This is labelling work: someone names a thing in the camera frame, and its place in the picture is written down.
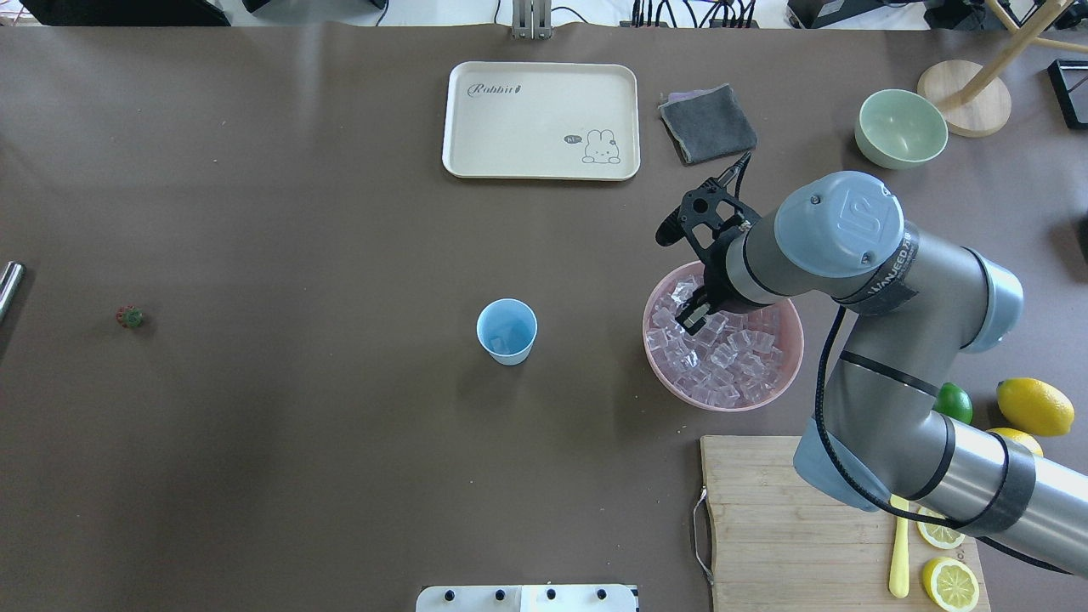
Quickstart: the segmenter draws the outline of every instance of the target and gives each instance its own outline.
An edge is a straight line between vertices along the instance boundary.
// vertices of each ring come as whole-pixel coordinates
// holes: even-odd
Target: blue paper cup
[[[536,315],[512,297],[496,299],[480,313],[477,339],[496,362],[516,366],[526,360],[536,340]]]

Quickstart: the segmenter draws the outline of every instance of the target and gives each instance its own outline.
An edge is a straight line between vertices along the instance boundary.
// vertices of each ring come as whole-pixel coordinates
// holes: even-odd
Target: lemon slice
[[[951,556],[938,556],[926,563],[922,568],[922,586],[941,610],[967,612],[978,605],[975,573]]]
[[[928,507],[918,506],[918,514],[944,518],[944,515],[937,514]],[[918,523],[917,525],[918,531],[922,534],[922,538],[941,550],[954,549],[967,539],[967,536],[964,536],[960,531],[953,531],[952,529],[941,527],[940,525],[930,525],[929,523]]]

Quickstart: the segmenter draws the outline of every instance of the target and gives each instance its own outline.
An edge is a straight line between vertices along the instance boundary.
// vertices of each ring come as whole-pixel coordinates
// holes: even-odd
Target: cable
[[[741,181],[744,180],[744,172],[747,171],[747,162],[752,161],[752,151],[745,152],[737,161],[740,164],[740,170],[737,171],[737,182],[733,183],[733,197],[741,199]]]
[[[677,27],[677,16],[672,14],[672,5],[669,4],[669,0],[662,0],[657,3],[657,16],[654,19],[654,25],[658,27],[662,25],[662,7],[669,10],[669,21],[672,22],[672,27]]]
[[[385,14],[390,12],[390,2],[392,2],[392,1],[393,0],[385,0],[385,8],[382,9],[382,16],[378,17],[378,21],[374,22],[374,27],[378,27],[378,26],[382,25],[382,20],[384,20],[385,19]]]
[[[712,17],[710,15],[713,15],[714,13],[716,13],[718,11],[718,9],[720,9],[720,8],[721,8],[721,3],[720,2],[715,2],[713,5],[710,5],[710,10],[707,11],[706,14],[703,15],[702,21],[700,21],[698,25],[695,26],[695,27],[703,27],[703,25],[706,24],[706,20],[710,20],[710,27],[714,27],[714,17]]]
[[[697,20],[695,19],[695,10],[691,8],[691,2],[683,0],[683,5],[688,8],[688,14],[691,15],[691,26],[698,27]]]
[[[910,521],[914,521],[917,523],[929,523],[931,525],[939,525],[941,527],[948,527],[950,529],[962,528],[964,524],[956,523],[948,518],[926,516],[923,514],[917,514],[915,512],[906,512],[892,507],[891,504],[889,504],[885,500],[877,498],[876,495],[870,493],[868,489],[862,487],[857,482],[857,480],[854,480],[854,477],[846,472],[846,468],[842,465],[842,461],[839,460],[839,455],[834,452],[834,448],[831,445],[830,436],[827,432],[827,425],[824,423],[824,385],[825,381],[827,380],[827,362],[831,355],[831,346],[834,344],[836,336],[839,335],[839,329],[842,327],[842,319],[843,317],[845,317],[845,315],[846,315],[846,309],[842,306],[839,306],[839,311],[834,316],[834,321],[831,322],[831,329],[828,331],[827,340],[824,342],[824,350],[820,352],[819,364],[816,368],[816,397],[815,397],[816,406],[813,418],[816,420],[816,433],[819,434],[820,442],[824,444],[824,451],[827,453],[828,458],[831,460],[831,464],[834,465],[834,468],[839,472],[839,475],[842,476],[842,479],[845,480],[846,484],[850,485],[850,487],[857,492],[857,494],[862,495],[863,498],[865,498],[866,501],[879,507],[880,510],[887,512],[888,514],[898,516],[900,518],[907,518]],[[1070,572],[1066,572],[1065,570],[1062,570],[1056,565],[1051,565],[1046,561],[1040,561],[1033,556],[1028,556],[1000,542],[991,540],[990,538],[979,537],[976,538],[976,540],[992,547],[994,550],[1004,552],[1010,556],[1013,556],[1019,561],[1023,561],[1036,567],[1040,567],[1042,570],[1049,570],[1051,572],[1056,572],[1060,574],[1071,574]]]
[[[574,13],[574,15],[578,16],[578,19],[582,20],[582,23],[590,23],[590,22],[585,21],[585,17],[583,17],[580,14],[578,14],[578,11],[571,9],[570,7],[553,7],[552,8],[552,12],[554,13],[556,11],[570,11],[571,13]]]

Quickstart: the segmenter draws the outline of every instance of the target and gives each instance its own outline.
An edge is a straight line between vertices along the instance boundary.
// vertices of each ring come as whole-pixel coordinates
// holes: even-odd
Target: black tape
[[[1035,455],[1018,442],[990,433],[1005,451],[1005,474],[989,505],[978,516],[956,529],[978,538],[1000,534],[1024,516],[1035,492]]]
[[[839,358],[842,359],[843,362],[846,362],[848,364],[854,364],[855,366],[861,366],[880,376],[890,378],[898,382],[902,382],[907,387],[922,391],[926,395],[931,395],[934,397],[937,397],[937,392],[940,391],[940,389],[938,389],[937,385],[931,382],[926,382],[920,378],[915,378],[906,374],[905,371],[898,370],[891,366],[881,364],[880,362],[874,362],[873,359],[868,357],[863,357],[857,353],[843,351],[842,353],[839,354]]]
[[[918,256],[918,229],[907,221],[894,255],[877,268],[865,286],[836,302],[863,317],[871,317],[891,313],[917,295],[905,279]]]

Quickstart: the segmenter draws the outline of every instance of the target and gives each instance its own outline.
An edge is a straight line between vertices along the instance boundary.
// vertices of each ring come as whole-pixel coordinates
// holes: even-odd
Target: dark gray towel
[[[658,110],[687,163],[755,148],[755,130],[728,83],[714,89],[669,94]]]

